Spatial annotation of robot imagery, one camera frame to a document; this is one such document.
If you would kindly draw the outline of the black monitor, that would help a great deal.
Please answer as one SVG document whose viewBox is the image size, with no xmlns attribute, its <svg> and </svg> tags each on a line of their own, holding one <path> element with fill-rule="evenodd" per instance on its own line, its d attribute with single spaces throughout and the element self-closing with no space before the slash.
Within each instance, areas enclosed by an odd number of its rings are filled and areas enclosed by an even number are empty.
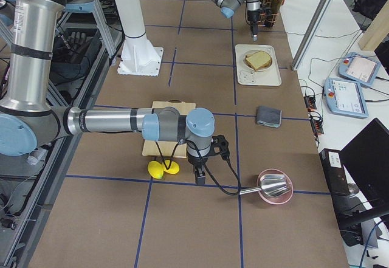
<svg viewBox="0 0 389 268">
<path fill-rule="evenodd" d="M 340 153 L 341 161 L 372 206 L 388 203 L 388 129 L 377 118 Z"/>
</svg>

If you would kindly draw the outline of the white bear serving tray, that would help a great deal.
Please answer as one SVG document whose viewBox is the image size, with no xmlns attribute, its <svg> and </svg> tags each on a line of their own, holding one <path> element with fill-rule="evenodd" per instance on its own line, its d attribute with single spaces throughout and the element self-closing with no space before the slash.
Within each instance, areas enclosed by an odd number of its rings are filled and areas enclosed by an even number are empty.
<svg viewBox="0 0 389 268">
<path fill-rule="evenodd" d="M 275 50 L 268 45 L 235 46 L 237 80 L 241 85 L 280 86 Z"/>
</svg>

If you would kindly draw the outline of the grey folded cloth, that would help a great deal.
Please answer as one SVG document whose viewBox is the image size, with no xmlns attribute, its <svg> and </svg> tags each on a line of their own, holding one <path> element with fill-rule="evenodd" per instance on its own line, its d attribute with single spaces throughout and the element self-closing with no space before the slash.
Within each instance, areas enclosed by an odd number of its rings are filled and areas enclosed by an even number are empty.
<svg viewBox="0 0 389 268">
<path fill-rule="evenodd" d="M 281 126 L 282 110 L 259 106 L 256 112 L 256 123 L 258 125 L 279 128 Z"/>
</svg>

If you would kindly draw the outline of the blue teach pendant far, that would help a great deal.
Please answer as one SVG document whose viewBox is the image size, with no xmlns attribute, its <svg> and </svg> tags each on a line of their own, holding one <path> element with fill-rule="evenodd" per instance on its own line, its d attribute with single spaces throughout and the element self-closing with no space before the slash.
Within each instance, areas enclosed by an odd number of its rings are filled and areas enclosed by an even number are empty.
<svg viewBox="0 0 389 268">
<path fill-rule="evenodd" d="M 372 87 L 381 67 L 379 61 L 363 56 L 356 52 L 349 53 L 341 59 L 338 74 L 341 77 L 356 81 L 365 87 Z"/>
</svg>

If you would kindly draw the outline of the wooden cutting board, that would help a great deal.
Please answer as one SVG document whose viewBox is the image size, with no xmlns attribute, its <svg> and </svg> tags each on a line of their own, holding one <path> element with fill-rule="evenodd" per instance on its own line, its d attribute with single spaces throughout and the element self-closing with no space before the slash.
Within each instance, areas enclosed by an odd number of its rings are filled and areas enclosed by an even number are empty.
<svg viewBox="0 0 389 268">
<path fill-rule="evenodd" d="M 187 115 L 191 110 L 196 107 L 195 103 L 187 103 L 179 100 L 171 100 L 171 101 L 153 101 L 153 108 L 164 108 L 164 107 L 174 107 L 179 111 L 181 115 Z M 174 146 L 176 145 L 174 142 L 158 142 L 160 150 L 162 151 L 162 155 L 165 157 L 170 157 L 173 152 Z M 146 140 L 143 144 L 142 150 L 143 156 L 157 156 L 159 157 L 159 151 L 155 142 Z M 174 158 L 186 159 L 186 144 L 179 145 L 175 152 Z"/>
</svg>

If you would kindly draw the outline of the yellow lemon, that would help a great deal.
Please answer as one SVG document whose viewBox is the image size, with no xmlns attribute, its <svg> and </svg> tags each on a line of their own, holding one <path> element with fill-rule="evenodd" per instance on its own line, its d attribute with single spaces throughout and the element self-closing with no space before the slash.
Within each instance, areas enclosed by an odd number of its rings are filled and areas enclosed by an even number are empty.
<svg viewBox="0 0 389 268">
<path fill-rule="evenodd" d="M 164 176 L 164 168 L 158 161 L 150 161 L 147 166 L 150 176 L 154 179 L 161 179 Z"/>
<path fill-rule="evenodd" d="M 168 174 L 177 174 L 180 171 L 180 167 L 176 162 L 172 162 L 169 168 L 164 167 L 164 172 Z"/>
</svg>

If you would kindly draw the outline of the pink bowl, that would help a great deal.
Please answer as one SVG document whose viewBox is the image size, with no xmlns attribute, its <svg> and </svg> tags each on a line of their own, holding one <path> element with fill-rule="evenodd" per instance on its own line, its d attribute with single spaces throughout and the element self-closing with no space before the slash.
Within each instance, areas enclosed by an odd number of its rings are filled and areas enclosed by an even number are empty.
<svg viewBox="0 0 389 268">
<path fill-rule="evenodd" d="M 270 196 L 266 195 L 263 191 L 259 191 L 258 192 L 259 196 L 265 202 L 267 202 L 269 204 L 274 204 L 274 205 L 281 205 L 281 204 L 285 204 L 288 201 L 290 201 L 292 198 L 292 195 L 293 195 L 293 191 L 294 191 L 292 181 L 287 174 L 285 174 L 284 172 L 282 172 L 278 169 L 269 168 L 269 169 L 262 171 L 257 177 L 256 185 L 258 187 L 262 186 L 262 177 L 265 175 L 269 175 L 269 174 L 271 174 L 271 175 L 283 175 L 285 180 L 286 180 L 286 191 L 282 195 L 277 196 L 277 197 L 270 197 Z"/>
</svg>

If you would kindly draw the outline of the metal scoop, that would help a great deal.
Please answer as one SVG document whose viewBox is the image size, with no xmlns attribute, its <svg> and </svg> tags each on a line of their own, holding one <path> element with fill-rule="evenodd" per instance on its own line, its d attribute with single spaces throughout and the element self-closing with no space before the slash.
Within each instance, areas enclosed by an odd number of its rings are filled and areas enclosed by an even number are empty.
<svg viewBox="0 0 389 268">
<path fill-rule="evenodd" d="M 242 189 L 239 195 L 259 192 L 267 198 L 278 198 L 291 191 L 291 185 L 283 174 L 265 174 L 256 187 Z"/>
</svg>

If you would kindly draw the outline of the blue teach pendant near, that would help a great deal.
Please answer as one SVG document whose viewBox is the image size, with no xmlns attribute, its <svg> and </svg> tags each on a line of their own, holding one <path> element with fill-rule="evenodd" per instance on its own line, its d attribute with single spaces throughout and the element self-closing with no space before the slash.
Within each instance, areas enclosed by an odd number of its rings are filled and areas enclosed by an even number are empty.
<svg viewBox="0 0 389 268">
<path fill-rule="evenodd" d="M 327 78 L 324 84 L 324 96 L 333 114 L 358 119 L 369 116 L 362 87 L 356 81 Z"/>
</svg>

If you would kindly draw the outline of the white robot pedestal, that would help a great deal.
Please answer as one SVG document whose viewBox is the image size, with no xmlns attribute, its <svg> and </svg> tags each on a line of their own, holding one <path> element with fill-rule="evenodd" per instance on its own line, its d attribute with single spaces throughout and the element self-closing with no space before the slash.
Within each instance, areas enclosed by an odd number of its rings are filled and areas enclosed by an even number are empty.
<svg viewBox="0 0 389 268">
<path fill-rule="evenodd" d="M 115 0 L 125 36 L 118 73 L 156 77 L 164 49 L 149 41 L 140 0 Z"/>
</svg>

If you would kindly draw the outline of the yellow lemon right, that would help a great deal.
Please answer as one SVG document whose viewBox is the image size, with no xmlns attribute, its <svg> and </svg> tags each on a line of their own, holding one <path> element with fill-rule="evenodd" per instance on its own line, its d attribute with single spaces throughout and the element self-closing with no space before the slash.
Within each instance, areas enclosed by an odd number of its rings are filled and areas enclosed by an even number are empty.
<svg viewBox="0 0 389 268">
<path fill-rule="evenodd" d="M 172 162 L 169 168 L 164 167 L 164 172 L 168 174 L 177 174 L 180 171 L 180 167 L 176 162 Z"/>
</svg>

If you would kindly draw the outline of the yellow lemon left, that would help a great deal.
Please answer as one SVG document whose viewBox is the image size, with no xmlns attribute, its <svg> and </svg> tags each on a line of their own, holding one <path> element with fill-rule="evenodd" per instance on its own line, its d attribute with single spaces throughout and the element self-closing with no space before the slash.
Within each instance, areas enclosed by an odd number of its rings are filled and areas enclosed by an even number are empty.
<svg viewBox="0 0 389 268">
<path fill-rule="evenodd" d="M 154 179 L 161 179 L 164 176 L 164 168 L 158 161 L 150 161 L 147 166 L 150 176 Z"/>
</svg>

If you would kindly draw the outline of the blue teach pendant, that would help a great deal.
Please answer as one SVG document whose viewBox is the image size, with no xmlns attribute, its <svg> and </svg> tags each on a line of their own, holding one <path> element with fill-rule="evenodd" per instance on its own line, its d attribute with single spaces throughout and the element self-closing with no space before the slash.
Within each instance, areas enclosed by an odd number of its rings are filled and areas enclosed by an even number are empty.
<svg viewBox="0 0 389 268">
<path fill-rule="evenodd" d="M 338 74 L 341 77 L 356 81 L 365 87 L 372 87 L 381 67 L 379 61 L 363 56 L 356 52 L 349 53 L 341 59 Z"/>
<path fill-rule="evenodd" d="M 324 96 L 333 114 L 358 119 L 369 116 L 362 87 L 356 81 L 327 78 L 324 84 Z"/>
</svg>

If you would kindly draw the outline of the black computer box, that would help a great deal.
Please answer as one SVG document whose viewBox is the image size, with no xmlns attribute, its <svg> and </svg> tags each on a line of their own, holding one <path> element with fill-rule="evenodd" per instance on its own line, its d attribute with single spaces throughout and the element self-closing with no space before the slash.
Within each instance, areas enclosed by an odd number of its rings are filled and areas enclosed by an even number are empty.
<svg viewBox="0 0 389 268">
<path fill-rule="evenodd" d="M 319 156 L 329 192 L 338 196 L 349 196 L 350 192 L 340 151 L 324 148 Z"/>
</svg>

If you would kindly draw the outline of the aluminium frame post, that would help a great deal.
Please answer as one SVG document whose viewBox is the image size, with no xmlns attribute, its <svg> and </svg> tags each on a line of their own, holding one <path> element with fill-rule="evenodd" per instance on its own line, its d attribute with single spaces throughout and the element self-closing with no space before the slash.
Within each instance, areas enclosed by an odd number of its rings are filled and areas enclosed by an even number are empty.
<svg viewBox="0 0 389 268">
<path fill-rule="evenodd" d="M 308 52 L 309 46 L 311 45 L 315 34 L 317 33 L 318 27 L 324 18 L 329 6 L 331 5 L 332 0 L 320 0 L 318 6 L 313 14 L 313 17 L 308 25 L 306 33 L 298 47 L 297 53 L 291 64 L 292 70 L 297 70 L 301 65 L 305 55 Z"/>
</svg>

